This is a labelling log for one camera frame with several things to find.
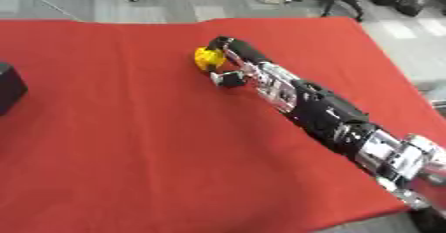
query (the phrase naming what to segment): black box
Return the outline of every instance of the black box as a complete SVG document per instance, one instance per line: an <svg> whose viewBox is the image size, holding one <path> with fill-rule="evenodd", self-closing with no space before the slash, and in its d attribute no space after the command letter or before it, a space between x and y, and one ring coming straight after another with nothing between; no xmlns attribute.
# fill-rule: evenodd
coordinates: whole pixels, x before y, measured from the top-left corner
<svg viewBox="0 0 446 233"><path fill-rule="evenodd" d="M0 63L0 116L5 114L27 90L17 71L7 63Z"/></svg>

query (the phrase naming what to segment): floor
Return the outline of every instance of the floor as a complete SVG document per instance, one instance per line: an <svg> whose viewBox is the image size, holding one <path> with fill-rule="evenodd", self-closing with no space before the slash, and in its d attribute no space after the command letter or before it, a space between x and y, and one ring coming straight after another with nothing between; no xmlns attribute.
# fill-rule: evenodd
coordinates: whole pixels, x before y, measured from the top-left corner
<svg viewBox="0 0 446 233"><path fill-rule="evenodd" d="M366 32L416 84L446 80L446 19L433 2L418 18L361 0ZM345 15L336 6L334 15ZM0 18L53 18L114 23L196 22L225 17L317 17L321 6L304 0L265 5L256 0L0 0ZM339 225L332 232L417 232L406 214Z"/></svg>

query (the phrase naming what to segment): red table cover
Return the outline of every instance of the red table cover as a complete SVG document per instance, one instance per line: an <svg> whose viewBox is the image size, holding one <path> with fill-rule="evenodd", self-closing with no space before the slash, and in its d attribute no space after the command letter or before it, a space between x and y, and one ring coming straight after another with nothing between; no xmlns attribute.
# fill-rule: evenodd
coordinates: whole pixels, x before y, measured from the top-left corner
<svg viewBox="0 0 446 233"><path fill-rule="evenodd" d="M445 145L445 121L353 21L0 22L29 94L0 118L0 231L301 232L405 210L253 89L216 88L193 52L246 40L371 112Z"/></svg>

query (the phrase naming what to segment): yellow object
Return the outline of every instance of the yellow object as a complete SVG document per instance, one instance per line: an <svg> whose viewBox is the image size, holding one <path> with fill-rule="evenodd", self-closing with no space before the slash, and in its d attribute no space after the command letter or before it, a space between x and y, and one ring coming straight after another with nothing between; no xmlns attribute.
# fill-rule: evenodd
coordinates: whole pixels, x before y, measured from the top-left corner
<svg viewBox="0 0 446 233"><path fill-rule="evenodd" d="M206 47L200 47L195 51L195 64L202 71L207 71L209 65L214 65L215 69L225 63L226 57L223 51L216 50L206 50Z"/></svg>

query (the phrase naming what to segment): wire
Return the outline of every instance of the wire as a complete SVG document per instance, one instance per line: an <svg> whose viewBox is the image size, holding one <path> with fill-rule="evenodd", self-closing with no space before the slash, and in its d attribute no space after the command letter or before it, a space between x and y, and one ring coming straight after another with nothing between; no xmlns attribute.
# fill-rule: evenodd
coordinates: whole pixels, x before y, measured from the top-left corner
<svg viewBox="0 0 446 233"><path fill-rule="evenodd" d="M55 9L56 11L60 12L61 14L70 17L71 20L83 22L83 20L79 19L78 17L74 16L73 14L65 11L64 9L52 4L51 2L49 2L47 0L39 0L39 1L43 2L44 4L46 4L47 6L53 8L53 9Z"/></svg>

